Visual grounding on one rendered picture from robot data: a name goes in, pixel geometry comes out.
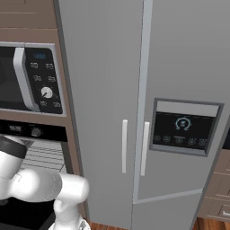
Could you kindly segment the wide plain grey fridge door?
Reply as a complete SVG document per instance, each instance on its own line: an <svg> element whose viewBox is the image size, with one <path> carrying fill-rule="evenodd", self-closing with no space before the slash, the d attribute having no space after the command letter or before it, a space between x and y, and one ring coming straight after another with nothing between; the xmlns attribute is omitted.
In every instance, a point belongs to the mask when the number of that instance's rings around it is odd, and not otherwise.
<svg viewBox="0 0 230 230"><path fill-rule="evenodd" d="M130 229L143 0L58 1L83 172L91 187L89 216Z"/></svg>

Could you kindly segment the black fridge dispenser panel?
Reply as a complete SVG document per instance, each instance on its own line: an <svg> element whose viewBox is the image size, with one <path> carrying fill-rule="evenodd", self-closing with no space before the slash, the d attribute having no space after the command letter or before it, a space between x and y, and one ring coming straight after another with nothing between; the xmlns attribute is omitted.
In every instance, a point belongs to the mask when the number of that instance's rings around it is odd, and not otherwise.
<svg viewBox="0 0 230 230"><path fill-rule="evenodd" d="M155 98L149 149L207 157L224 104Z"/></svg>

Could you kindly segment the silver black microwave oven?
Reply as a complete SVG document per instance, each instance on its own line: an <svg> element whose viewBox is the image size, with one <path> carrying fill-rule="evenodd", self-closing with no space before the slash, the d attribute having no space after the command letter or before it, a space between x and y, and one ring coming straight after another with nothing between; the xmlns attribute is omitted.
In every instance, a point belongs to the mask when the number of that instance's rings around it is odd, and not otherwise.
<svg viewBox="0 0 230 230"><path fill-rule="evenodd" d="M39 111L29 110L23 102L13 67L13 56L17 47L25 50L25 66ZM53 91L50 99L41 96L41 89L45 86ZM58 60L53 43L0 41L0 109L66 115Z"/></svg>

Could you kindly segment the white microwave dial knob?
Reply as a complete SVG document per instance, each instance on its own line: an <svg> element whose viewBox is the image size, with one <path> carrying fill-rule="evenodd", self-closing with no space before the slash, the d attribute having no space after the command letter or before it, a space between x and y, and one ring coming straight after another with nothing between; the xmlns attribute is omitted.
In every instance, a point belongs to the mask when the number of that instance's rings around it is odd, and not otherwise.
<svg viewBox="0 0 230 230"><path fill-rule="evenodd" d="M41 89L41 96L43 98L50 99L53 96L53 91L49 87L45 86Z"/></svg>

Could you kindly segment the grey fridge door with dispenser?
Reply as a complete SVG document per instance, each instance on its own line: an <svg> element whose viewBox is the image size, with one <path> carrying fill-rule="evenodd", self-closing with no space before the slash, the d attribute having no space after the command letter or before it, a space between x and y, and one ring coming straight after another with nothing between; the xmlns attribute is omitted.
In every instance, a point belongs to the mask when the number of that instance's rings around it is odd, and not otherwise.
<svg viewBox="0 0 230 230"><path fill-rule="evenodd" d="M149 149L155 98L220 102L207 157ZM150 122L145 176L140 175ZM133 200L200 199L230 128L230 0L145 0Z"/></svg>

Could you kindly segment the black built-in oven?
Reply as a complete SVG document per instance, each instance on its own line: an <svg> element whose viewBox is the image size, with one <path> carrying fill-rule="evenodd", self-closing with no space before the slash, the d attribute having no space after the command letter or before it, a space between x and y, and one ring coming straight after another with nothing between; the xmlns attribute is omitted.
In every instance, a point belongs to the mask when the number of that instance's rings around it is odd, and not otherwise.
<svg viewBox="0 0 230 230"><path fill-rule="evenodd" d="M33 137L31 135L31 130L33 128L41 129L42 134L40 137ZM17 137L22 142L23 140L32 140L59 143L63 151L66 172L73 172L67 143L66 129L64 127L0 119L0 137L4 135Z"/></svg>

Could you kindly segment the brown wooden cupboard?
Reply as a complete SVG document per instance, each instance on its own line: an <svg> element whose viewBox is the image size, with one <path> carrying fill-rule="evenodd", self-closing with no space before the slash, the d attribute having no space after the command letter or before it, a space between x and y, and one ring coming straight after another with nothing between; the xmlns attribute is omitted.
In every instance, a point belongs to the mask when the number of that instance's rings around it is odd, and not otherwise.
<svg viewBox="0 0 230 230"><path fill-rule="evenodd" d="M57 43L54 0L0 0L0 41Z"/></svg>

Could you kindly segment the metal oven rack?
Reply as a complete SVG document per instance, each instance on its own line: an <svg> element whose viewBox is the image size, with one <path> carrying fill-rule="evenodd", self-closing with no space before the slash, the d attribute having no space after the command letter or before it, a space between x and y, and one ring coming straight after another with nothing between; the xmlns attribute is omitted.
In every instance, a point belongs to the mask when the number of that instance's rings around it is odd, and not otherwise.
<svg viewBox="0 0 230 230"><path fill-rule="evenodd" d="M22 169L49 169L66 173L66 164L61 145L55 142L23 140L28 147Z"/></svg>

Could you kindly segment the black oven door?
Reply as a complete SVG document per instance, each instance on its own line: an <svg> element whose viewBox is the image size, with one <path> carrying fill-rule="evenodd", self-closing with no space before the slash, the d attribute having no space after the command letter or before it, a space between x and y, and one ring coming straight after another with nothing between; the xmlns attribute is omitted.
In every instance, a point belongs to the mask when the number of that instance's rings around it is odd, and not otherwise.
<svg viewBox="0 0 230 230"><path fill-rule="evenodd" d="M48 230L55 222L54 201L0 200L0 230Z"/></svg>

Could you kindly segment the grey fridge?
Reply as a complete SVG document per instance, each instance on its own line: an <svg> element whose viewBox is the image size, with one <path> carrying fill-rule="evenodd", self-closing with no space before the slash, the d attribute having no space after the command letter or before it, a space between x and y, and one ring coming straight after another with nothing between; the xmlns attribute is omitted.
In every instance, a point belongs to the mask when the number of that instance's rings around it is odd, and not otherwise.
<svg viewBox="0 0 230 230"><path fill-rule="evenodd" d="M92 221L192 230L230 129L230 0L57 0Z"/></svg>

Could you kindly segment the brown drawer cabinet run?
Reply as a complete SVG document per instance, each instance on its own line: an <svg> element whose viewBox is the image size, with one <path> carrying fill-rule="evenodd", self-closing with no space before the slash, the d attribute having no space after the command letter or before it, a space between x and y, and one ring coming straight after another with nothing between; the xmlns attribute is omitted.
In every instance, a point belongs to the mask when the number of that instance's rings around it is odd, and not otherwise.
<svg viewBox="0 0 230 230"><path fill-rule="evenodd" d="M230 150L220 152L198 217L230 223Z"/></svg>

